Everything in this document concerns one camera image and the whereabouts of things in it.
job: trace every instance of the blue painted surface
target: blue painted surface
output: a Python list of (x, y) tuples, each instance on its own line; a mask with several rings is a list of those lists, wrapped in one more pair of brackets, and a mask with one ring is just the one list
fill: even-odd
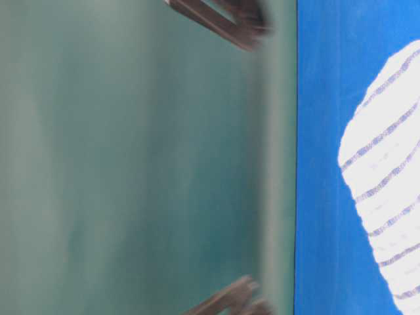
[(295, 314), (400, 314), (337, 166), (387, 58), (420, 38), (420, 2), (298, 1)]

